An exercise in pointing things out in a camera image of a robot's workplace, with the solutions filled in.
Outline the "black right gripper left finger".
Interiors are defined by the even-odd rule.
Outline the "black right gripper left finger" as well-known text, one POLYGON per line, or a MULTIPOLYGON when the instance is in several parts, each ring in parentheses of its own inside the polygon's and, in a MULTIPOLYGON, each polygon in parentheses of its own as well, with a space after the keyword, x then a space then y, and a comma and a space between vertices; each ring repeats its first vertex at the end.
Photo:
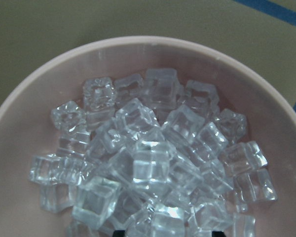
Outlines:
POLYGON ((115 230, 112 234, 112 237, 126 237, 125 230, 115 230))

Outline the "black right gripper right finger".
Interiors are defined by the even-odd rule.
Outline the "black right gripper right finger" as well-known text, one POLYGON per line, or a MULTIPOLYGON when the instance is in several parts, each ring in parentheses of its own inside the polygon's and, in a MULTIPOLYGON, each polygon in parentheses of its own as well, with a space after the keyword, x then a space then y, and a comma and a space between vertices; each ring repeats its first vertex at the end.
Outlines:
POLYGON ((226 237, 223 231, 212 231, 212 237, 226 237))

